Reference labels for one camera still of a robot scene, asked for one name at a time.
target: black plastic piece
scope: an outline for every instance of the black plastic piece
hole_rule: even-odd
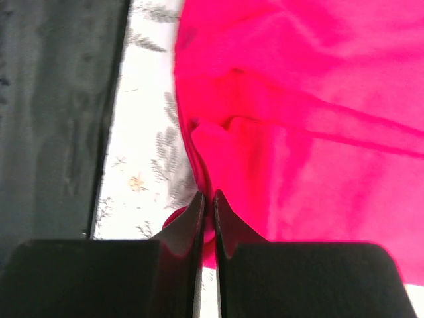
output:
[[[129,0],[0,0],[0,269],[90,234]]]
[[[145,241],[34,240],[0,277],[0,317],[198,317],[203,195]]]
[[[416,318],[379,246],[264,242],[220,191],[215,226],[222,318]]]

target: white bedsheet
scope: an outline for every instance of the white bedsheet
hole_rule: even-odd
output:
[[[134,0],[95,228],[97,239],[148,239],[196,187],[174,101],[173,45],[182,0]],[[214,270],[204,269],[201,317],[216,318]],[[424,288],[408,292],[424,317]]]

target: magenta cloth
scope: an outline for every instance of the magenta cloth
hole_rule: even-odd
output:
[[[175,58],[209,199],[270,241],[381,244],[424,285],[423,0],[186,0]]]

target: pink garment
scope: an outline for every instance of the pink garment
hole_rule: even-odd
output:
[[[381,244],[424,285],[422,0],[186,0],[175,51],[209,199],[271,241]]]

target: fern print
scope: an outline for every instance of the fern print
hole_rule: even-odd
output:
[[[96,228],[95,228],[95,234],[94,234],[94,238],[96,240],[101,240],[101,227],[103,225],[103,221],[110,217],[112,212],[113,212],[113,208],[111,207],[113,203],[113,200],[111,197],[106,197],[105,199],[99,199],[99,203],[97,204],[97,214],[96,214]]]
[[[178,21],[178,14],[173,10],[167,9],[164,5],[144,4],[141,7],[146,19],[159,23],[173,23]]]
[[[179,209],[190,203],[197,188],[187,156],[181,158],[178,152],[181,136],[176,101],[171,93],[165,93],[164,99],[164,111],[172,126],[156,135],[156,158],[151,164],[156,181],[168,183],[170,201],[166,207]]]
[[[148,37],[145,37],[141,34],[137,34],[132,28],[129,28],[127,31],[126,42],[127,44],[134,44],[140,48],[145,48],[153,52],[166,52],[164,48],[161,48],[159,45],[153,43]]]
[[[143,13],[144,18],[158,23],[174,23],[178,21],[178,12],[167,9],[164,5],[153,3],[135,3],[131,6],[129,16]]]
[[[149,239],[153,236],[152,229],[150,228],[150,221],[145,221],[143,225],[137,225],[136,228],[139,230],[144,239]]]

